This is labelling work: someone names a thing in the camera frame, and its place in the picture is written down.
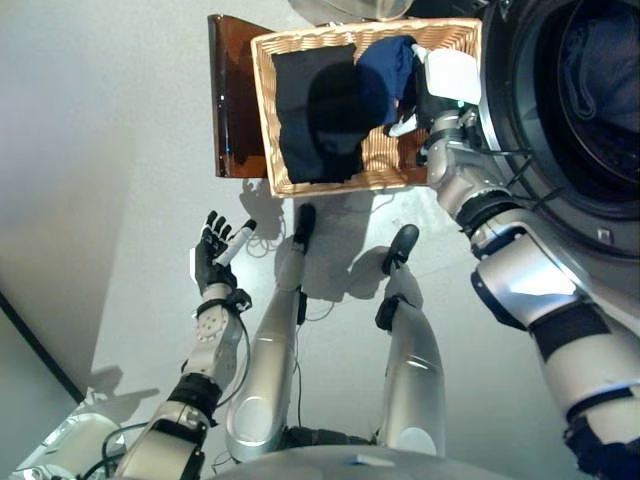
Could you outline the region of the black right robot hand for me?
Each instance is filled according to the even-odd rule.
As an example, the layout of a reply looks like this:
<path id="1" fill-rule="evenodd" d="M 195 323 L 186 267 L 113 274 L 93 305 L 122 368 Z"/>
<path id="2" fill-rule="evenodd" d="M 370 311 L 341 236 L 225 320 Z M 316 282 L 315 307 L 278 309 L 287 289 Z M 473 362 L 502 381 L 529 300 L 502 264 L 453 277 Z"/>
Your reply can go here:
<path id="1" fill-rule="evenodd" d="M 390 137 L 417 129 L 430 130 L 447 111 L 459 112 L 481 100 L 478 61 L 450 48 L 411 45 L 411 71 L 399 100 L 399 117 L 388 127 Z"/>

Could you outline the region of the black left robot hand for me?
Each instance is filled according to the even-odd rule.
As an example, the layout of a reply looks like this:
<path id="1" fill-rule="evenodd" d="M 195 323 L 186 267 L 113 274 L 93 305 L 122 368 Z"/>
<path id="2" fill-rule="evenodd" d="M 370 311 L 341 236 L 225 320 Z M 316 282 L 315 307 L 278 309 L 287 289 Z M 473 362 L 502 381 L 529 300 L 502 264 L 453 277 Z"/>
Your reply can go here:
<path id="1" fill-rule="evenodd" d="M 237 287 L 231 262 L 252 237 L 257 227 L 254 219 L 247 220 L 237 231 L 223 215 L 211 210 L 200 230 L 200 237 L 189 253 L 189 274 L 199 293 L 214 285 Z"/>

